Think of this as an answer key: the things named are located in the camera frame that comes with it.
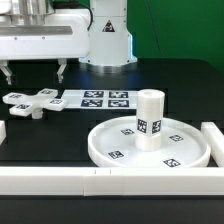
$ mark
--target white circular tray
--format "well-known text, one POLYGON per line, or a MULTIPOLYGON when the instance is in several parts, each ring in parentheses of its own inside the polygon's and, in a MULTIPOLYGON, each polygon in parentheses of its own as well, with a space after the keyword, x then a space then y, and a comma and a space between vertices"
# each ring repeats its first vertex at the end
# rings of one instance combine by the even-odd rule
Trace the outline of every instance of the white circular tray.
POLYGON ((136 117, 121 117, 96 126, 88 137, 90 158, 99 167, 205 167, 210 146, 202 133, 185 123, 163 118, 161 148, 135 146, 136 117))

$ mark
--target white border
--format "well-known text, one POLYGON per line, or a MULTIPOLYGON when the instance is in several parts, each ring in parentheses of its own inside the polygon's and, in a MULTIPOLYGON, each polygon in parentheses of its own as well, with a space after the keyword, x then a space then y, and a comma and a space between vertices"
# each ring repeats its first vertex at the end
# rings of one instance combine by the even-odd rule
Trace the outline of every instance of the white border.
POLYGON ((0 167, 0 195, 224 195, 224 168, 0 167))

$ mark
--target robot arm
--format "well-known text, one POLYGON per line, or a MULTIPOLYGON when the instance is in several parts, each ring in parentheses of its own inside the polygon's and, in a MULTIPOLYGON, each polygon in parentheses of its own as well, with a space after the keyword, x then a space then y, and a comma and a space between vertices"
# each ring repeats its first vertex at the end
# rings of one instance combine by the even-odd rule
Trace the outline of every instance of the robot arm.
POLYGON ((9 60, 58 59, 59 82, 67 58, 89 54, 87 9, 53 9, 53 0, 0 0, 0 70, 11 84, 9 60))

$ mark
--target white cross-shaped block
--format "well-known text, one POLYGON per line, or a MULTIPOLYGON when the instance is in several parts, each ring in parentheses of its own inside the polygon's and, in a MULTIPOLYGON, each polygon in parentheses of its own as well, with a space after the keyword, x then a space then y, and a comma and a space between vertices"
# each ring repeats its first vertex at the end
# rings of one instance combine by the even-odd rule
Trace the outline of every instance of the white cross-shaped block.
POLYGON ((61 111, 68 105, 68 100, 55 99, 57 95, 58 91, 55 89, 43 89, 33 96, 9 93, 3 97, 3 102, 15 105, 10 108, 10 114, 23 117, 32 114, 33 119, 40 119, 43 115, 43 108, 61 111))

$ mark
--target black table surface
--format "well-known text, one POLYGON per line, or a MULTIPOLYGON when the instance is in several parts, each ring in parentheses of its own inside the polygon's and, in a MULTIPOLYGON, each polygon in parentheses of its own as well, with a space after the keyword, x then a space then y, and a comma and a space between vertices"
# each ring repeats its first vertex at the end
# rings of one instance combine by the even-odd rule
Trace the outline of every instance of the black table surface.
MULTIPOLYGON (((224 127, 224 76, 210 64, 193 59, 142 59, 136 69, 98 74, 70 62, 62 84, 56 61, 12 62, 14 85, 0 74, 0 96, 9 92, 36 94, 59 90, 140 90, 165 92, 164 117, 200 129, 213 121, 224 127)), ((44 110, 41 120, 9 114, 0 100, 0 120, 7 138, 0 146, 0 166, 94 167, 87 152, 88 133, 111 118, 135 110, 44 110)), ((217 197, 0 197, 0 223, 223 223, 224 198, 217 197)))

